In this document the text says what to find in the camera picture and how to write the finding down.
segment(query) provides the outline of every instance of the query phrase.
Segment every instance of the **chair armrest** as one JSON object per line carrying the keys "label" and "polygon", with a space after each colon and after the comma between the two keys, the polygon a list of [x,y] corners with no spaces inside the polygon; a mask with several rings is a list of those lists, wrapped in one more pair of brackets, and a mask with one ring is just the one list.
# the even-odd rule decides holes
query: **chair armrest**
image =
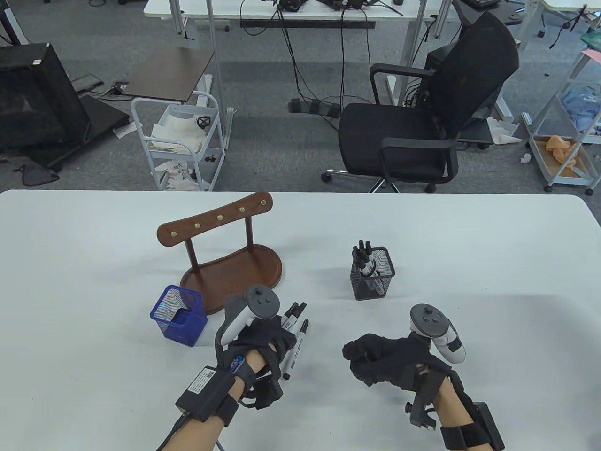
{"label": "chair armrest", "polygon": [[[429,150],[446,150],[451,149],[456,143],[454,140],[409,140],[405,138],[384,138],[380,143],[380,150],[378,151],[378,159],[380,160],[380,168],[382,169],[382,176],[386,183],[390,185],[392,179],[388,172],[388,164],[384,156],[384,150],[386,149],[398,149],[398,150],[416,150],[416,149],[429,149]],[[451,156],[452,165],[455,170],[457,167],[457,155]]]}
{"label": "chair armrest", "polygon": [[434,75],[433,70],[419,69],[417,67],[396,66],[395,64],[383,63],[373,64],[370,67],[370,81],[371,89],[374,91],[374,98],[376,100],[376,103],[380,103],[380,98],[377,95],[376,80],[374,78],[376,73],[388,73],[391,75],[407,75],[410,77],[419,78],[430,78],[432,75]]}
{"label": "chair armrest", "polygon": [[380,149],[432,149],[445,150],[450,149],[456,140],[407,140],[405,138],[384,138],[380,144]]}

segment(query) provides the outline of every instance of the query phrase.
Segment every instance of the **wooden post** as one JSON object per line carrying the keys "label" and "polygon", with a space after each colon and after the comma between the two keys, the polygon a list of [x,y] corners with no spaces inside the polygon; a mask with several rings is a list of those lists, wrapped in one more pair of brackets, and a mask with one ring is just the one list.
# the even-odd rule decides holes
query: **wooden post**
{"label": "wooden post", "polygon": [[197,273],[200,269],[198,267],[198,261],[196,260],[196,253],[194,252],[194,247],[192,246],[192,240],[184,240],[184,243],[186,243],[186,251],[188,251],[188,257],[190,258],[190,264],[192,265],[192,272]]}
{"label": "wooden post", "polygon": [[252,217],[244,218],[244,223],[246,224],[246,246],[252,252],[255,248],[255,244],[252,242]]}

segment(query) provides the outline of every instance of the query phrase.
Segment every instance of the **orange cloth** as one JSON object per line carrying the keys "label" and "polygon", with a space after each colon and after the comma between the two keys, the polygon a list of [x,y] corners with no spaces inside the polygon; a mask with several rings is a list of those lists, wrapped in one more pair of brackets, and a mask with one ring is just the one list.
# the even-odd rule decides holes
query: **orange cloth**
{"label": "orange cloth", "polygon": [[[569,141],[564,140],[562,137],[557,135],[553,135],[547,141],[546,149],[553,154],[553,157],[560,163],[566,160],[568,155],[574,150],[574,146],[576,144],[572,144]],[[576,164],[575,160],[572,160],[568,163],[567,167],[572,169]]]}

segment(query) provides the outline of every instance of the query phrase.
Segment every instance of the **wooden coat rack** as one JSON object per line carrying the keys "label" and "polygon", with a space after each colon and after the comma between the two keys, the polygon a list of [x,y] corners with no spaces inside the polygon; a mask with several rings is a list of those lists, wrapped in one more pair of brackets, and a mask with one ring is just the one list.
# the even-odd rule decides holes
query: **wooden coat rack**
{"label": "wooden coat rack", "polygon": [[[275,287],[282,277],[282,260],[267,246],[254,244],[252,217],[267,213],[273,207],[268,192],[256,192],[224,207],[190,218],[161,224],[156,231],[159,242],[166,247],[186,244],[191,268],[186,271],[180,286],[203,295],[207,314],[220,311],[231,295],[241,295],[249,285],[260,283]],[[192,238],[216,227],[244,219],[246,247],[212,262],[198,264]]]}

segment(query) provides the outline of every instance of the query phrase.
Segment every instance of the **hand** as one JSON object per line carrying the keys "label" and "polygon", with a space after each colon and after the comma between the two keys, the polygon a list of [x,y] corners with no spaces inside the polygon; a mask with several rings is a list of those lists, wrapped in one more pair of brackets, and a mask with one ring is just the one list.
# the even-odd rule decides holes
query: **hand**
{"label": "hand", "polygon": [[344,345],[342,350],[350,360],[353,375],[371,386],[377,382],[390,382],[403,390],[417,392],[427,369],[426,365],[451,375],[451,367],[430,354],[429,342],[416,334],[397,340],[366,334]]}
{"label": "hand", "polygon": [[[296,344],[296,336],[282,329],[281,317],[255,319],[250,326],[244,327],[238,338],[232,341],[226,350],[216,345],[217,365],[220,369],[230,369],[232,361],[239,355],[245,355],[247,363],[256,372],[257,380],[252,390],[247,387],[244,397],[255,399],[252,407],[262,409],[270,406],[283,395],[278,380],[282,376],[279,364],[286,353]],[[251,365],[249,357],[255,355]]]}

